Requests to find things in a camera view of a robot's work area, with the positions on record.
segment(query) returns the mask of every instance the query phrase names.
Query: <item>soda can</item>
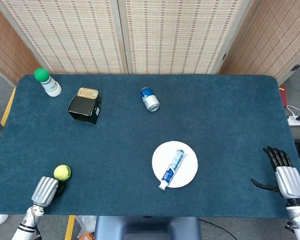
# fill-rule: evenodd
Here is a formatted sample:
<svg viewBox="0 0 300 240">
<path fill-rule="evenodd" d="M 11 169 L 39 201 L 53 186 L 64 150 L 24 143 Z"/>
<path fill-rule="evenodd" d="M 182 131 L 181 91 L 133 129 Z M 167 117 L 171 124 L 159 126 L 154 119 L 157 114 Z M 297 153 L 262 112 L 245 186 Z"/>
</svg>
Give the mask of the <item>soda can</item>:
<svg viewBox="0 0 300 240">
<path fill-rule="evenodd" d="M 150 87 L 146 86 L 141 89 L 140 97 L 149 112 L 154 112 L 160 107 L 160 103 Z"/>
</svg>

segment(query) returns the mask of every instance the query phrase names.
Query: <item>blue toothpaste tube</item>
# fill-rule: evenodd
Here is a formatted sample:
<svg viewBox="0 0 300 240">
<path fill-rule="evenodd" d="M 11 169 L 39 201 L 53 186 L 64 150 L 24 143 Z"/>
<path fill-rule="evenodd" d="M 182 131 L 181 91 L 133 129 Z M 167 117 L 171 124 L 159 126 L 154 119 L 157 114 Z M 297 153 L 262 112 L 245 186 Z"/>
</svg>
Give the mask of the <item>blue toothpaste tube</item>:
<svg viewBox="0 0 300 240">
<path fill-rule="evenodd" d="M 170 163 L 168 169 L 166 170 L 164 176 L 161 179 L 161 183 L 159 185 L 160 189 L 166 190 L 166 186 L 170 184 L 172 178 L 178 171 L 182 161 L 185 159 L 186 156 L 187 154 L 185 154 L 183 150 L 180 149 L 176 151 L 172 162 Z"/>
</svg>

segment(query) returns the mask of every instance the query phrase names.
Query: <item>robotic arm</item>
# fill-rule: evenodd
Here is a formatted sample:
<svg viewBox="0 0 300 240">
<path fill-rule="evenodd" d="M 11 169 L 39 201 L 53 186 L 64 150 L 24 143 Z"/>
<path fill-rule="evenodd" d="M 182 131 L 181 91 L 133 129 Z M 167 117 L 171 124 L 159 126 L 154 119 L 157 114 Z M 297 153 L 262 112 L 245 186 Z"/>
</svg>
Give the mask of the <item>robotic arm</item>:
<svg viewBox="0 0 300 240">
<path fill-rule="evenodd" d="M 286 210 L 290 221 L 285 228 L 293 232 L 300 240 L 300 175 L 293 167 L 289 156 L 282 150 L 268 146 L 263 151 L 268 155 L 275 173 L 277 186 L 263 185 L 254 179 L 251 182 L 258 188 L 279 192 L 287 199 Z"/>
<path fill-rule="evenodd" d="M 33 206 L 26 211 L 12 240 L 42 240 L 37 225 L 44 215 L 44 208 L 58 195 L 61 185 L 52 177 L 43 176 L 40 179 L 31 198 Z"/>
</svg>

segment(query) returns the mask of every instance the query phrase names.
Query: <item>round white plate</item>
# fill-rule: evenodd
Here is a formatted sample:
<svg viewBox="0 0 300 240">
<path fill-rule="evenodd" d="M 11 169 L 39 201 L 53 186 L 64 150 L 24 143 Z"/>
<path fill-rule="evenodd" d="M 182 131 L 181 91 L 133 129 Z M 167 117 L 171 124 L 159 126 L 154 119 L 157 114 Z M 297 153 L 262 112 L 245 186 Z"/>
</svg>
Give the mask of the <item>round white plate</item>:
<svg viewBox="0 0 300 240">
<path fill-rule="evenodd" d="M 183 187 L 194 179 L 198 170 L 198 160 L 195 152 L 183 142 L 167 141 L 158 146 L 152 156 L 154 175 L 161 181 L 178 149 L 182 149 L 187 156 L 168 185 L 170 188 Z"/>
</svg>

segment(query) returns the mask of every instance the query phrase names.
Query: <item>yellow tennis ball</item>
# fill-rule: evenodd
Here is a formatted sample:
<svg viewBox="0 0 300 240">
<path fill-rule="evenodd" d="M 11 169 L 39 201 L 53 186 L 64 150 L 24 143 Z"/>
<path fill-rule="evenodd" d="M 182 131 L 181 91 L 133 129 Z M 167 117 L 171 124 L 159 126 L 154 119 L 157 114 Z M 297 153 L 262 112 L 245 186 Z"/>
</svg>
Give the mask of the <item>yellow tennis ball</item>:
<svg viewBox="0 0 300 240">
<path fill-rule="evenodd" d="M 53 172 L 54 178 L 60 181 L 65 181 L 70 178 L 71 169 L 67 165 L 59 165 Z"/>
</svg>

